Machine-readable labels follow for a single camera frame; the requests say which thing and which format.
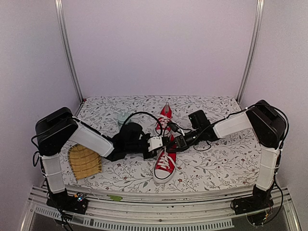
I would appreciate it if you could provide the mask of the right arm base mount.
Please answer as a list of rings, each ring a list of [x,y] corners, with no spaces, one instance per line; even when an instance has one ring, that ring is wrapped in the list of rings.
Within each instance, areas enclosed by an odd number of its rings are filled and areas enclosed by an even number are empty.
[[[253,194],[247,197],[237,197],[231,201],[231,209],[236,215],[250,213],[274,205],[271,194],[268,191],[262,191],[254,188]]]

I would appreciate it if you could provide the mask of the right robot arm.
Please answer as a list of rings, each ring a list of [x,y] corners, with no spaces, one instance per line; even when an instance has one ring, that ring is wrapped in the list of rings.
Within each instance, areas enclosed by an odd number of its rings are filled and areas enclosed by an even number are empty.
[[[289,121],[284,112],[260,100],[213,123],[210,123],[203,110],[191,113],[188,117],[193,130],[175,137],[166,146],[167,151],[181,152],[200,141],[217,141],[247,129],[253,131],[261,148],[261,162],[249,206],[259,210],[270,197],[289,131]]]

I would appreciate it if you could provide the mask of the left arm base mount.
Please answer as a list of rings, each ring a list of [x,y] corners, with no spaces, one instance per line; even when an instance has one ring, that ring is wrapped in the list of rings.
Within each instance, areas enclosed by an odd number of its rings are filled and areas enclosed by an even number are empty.
[[[67,191],[61,193],[49,193],[46,205],[60,211],[68,211],[77,214],[86,214],[89,201],[81,194],[69,195]]]

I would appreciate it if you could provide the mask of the red sneaker with laces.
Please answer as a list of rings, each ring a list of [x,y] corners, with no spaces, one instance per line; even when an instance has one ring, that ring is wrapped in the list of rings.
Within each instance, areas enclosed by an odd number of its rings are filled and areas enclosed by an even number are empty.
[[[171,137],[172,136],[171,128],[167,124],[168,122],[172,122],[172,111],[168,102],[161,110],[158,116],[158,121],[160,122],[161,126],[157,123],[155,127],[155,132],[158,135],[162,134],[162,136]]]

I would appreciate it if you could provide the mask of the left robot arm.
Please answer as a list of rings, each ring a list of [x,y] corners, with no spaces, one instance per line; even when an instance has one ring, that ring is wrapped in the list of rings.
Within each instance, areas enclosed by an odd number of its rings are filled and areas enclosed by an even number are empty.
[[[33,165],[41,164],[50,197],[61,209],[69,208],[72,203],[64,185],[60,160],[60,152],[67,143],[73,143],[68,161],[77,180],[101,172],[103,158],[117,161],[127,154],[142,154],[144,159],[149,159],[164,145],[162,137],[146,134],[142,126],[127,120],[116,135],[108,137],[74,117],[67,107],[39,120],[35,132],[31,139],[37,148]]]

